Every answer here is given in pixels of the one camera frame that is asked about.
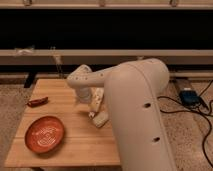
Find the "wooden tabletop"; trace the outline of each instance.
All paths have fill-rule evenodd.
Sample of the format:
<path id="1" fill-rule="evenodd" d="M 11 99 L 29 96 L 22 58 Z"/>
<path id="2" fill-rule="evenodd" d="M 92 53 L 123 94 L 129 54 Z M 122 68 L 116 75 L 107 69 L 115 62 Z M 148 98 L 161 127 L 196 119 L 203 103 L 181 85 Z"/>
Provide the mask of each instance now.
<path id="1" fill-rule="evenodd" d="M 26 107 L 5 167 L 109 166 L 119 165 L 110 123 L 96 128 L 88 117 L 89 107 L 76 103 L 75 92 L 64 79 L 40 79 L 31 100 L 49 97 L 43 106 Z M 36 155 L 25 145 L 28 127 L 43 116 L 56 116 L 64 124 L 65 137 L 57 149 Z"/>

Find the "black cable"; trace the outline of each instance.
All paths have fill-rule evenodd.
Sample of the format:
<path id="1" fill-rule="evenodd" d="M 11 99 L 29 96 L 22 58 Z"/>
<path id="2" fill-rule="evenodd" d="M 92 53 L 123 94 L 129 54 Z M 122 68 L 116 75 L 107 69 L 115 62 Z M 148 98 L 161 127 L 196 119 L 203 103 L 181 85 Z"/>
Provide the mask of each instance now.
<path id="1" fill-rule="evenodd" d="M 196 114 L 202 114 L 202 115 L 204 115 L 204 116 L 213 117 L 213 115 L 210 115 L 210 114 L 211 114 L 210 112 L 209 112 L 209 113 L 204 113 L 204 112 L 199 112 L 199 111 L 194 110 L 194 109 L 198 109 L 199 106 L 198 106 L 197 108 L 190 108 L 190 107 L 187 107 L 187 106 L 182 105 L 181 102 L 179 102 L 179 101 L 177 101 L 177 100 L 175 100 L 175 99 L 173 99 L 173 98 L 171 98 L 171 97 L 168 97 L 168 96 L 159 96 L 158 99 L 169 99 L 169 100 L 171 100 L 171 101 L 174 101 L 174 102 L 177 103 L 178 105 L 180 105 L 180 106 L 182 106 L 182 107 L 188 109 L 188 110 L 177 110 L 177 111 L 163 111 L 163 110 L 161 109 L 161 112 L 162 112 L 162 113 L 167 113 L 167 114 L 171 113 L 171 114 L 172 114 L 172 113 L 180 113 L 180 112 L 191 112 L 191 113 L 196 113 Z"/>
<path id="2" fill-rule="evenodd" d="M 208 88 L 212 85 L 212 83 L 213 83 L 213 80 L 211 80 L 210 83 L 207 85 L 207 87 L 204 88 L 203 91 L 201 91 L 201 93 L 199 94 L 199 97 L 202 96 L 206 92 L 206 90 L 208 90 Z"/>
<path id="3" fill-rule="evenodd" d="M 205 156 L 207 162 L 208 162 L 209 165 L 213 168 L 213 163 L 212 163 L 211 160 L 209 159 L 209 157 L 208 157 L 208 155 L 207 155 L 207 153 L 206 153 L 206 148 L 205 148 L 206 141 L 207 141 L 209 135 L 210 135 L 211 132 L 212 132 L 212 124 L 211 124 L 211 121 L 208 119 L 208 117 L 213 117 L 213 115 L 211 115 L 211 113 L 212 113 L 212 104 L 213 104 L 213 100 L 211 100 L 211 101 L 209 102 L 209 112 L 208 112 L 208 113 L 204 113 L 204 112 L 202 112 L 202 111 L 200 110 L 200 108 L 199 108 L 200 105 L 197 106 L 197 107 L 195 108 L 195 109 L 198 110 L 198 111 L 196 111 L 196 110 L 194 110 L 194 108 L 191 109 L 191 108 L 189 108 L 189 107 L 187 107 L 187 106 L 184 106 L 184 105 L 182 105 L 179 101 L 177 101 L 177 100 L 175 100 L 175 99 L 172 99 L 171 97 L 167 97 L 167 96 L 159 96 L 159 97 L 158 97 L 158 99 L 162 99 L 162 98 L 172 100 L 172 101 L 174 101 L 175 103 L 179 104 L 180 106 L 182 106 L 182 107 L 188 109 L 188 110 L 177 110 L 177 111 L 164 111 L 164 110 L 161 109 L 160 111 L 161 111 L 162 113 L 174 114 L 174 113 L 180 113 L 180 112 L 190 112 L 190 113 L 194 113 L 194 114 L 197 114 L 197 115 L 203 117 L 203 118 L 207 121 L 208 127 L 209 127 L 209 128 L 208 128 L 208 131 L 207 131 L 206 135 L 204 135 L 204 138 L 203 138 L 203 140 L 202 140 L 202 151 L 203 151 L 203 154 L 204 154 L 204 156 Z"/>

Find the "table leg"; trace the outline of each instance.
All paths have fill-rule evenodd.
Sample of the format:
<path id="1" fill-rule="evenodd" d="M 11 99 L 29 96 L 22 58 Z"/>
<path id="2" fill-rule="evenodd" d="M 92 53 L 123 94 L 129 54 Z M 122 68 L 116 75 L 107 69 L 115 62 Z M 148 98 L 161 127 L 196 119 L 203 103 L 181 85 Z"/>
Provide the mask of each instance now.
<path id="1" fill-rule="evenodd" d="M 44 171 L 44 169 L 40 168 L 40 167 L 31 167 L 31 169 L 33 171 Z"/>

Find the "terracotta bowl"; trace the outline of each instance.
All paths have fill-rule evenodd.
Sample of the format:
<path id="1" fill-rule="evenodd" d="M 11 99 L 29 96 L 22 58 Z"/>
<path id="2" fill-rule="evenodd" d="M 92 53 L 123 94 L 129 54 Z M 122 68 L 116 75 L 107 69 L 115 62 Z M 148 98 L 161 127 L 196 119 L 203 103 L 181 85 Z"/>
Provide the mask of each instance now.
<path id="1" fill-rule="evenodd" d="M 64 136 L 62 122 L 53 116 L 34 121 L 25 134 L 25 144 L 33 152 L 41 154 L 54 149 Z"/>

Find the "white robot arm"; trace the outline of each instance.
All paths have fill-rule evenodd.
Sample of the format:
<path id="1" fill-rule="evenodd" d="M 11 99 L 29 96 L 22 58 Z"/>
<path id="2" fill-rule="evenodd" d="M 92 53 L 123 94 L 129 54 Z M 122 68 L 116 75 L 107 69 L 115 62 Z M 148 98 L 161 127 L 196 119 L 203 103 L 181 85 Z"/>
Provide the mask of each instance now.
<path id="1" fill-rule="evenodd" d="M 75 89 L 104 86 L 123 171 L 177 170 L 156 98 L 169 81 L 164 63 L 127 62 L 93 73 L 72 73 L 67 81 Z"/>

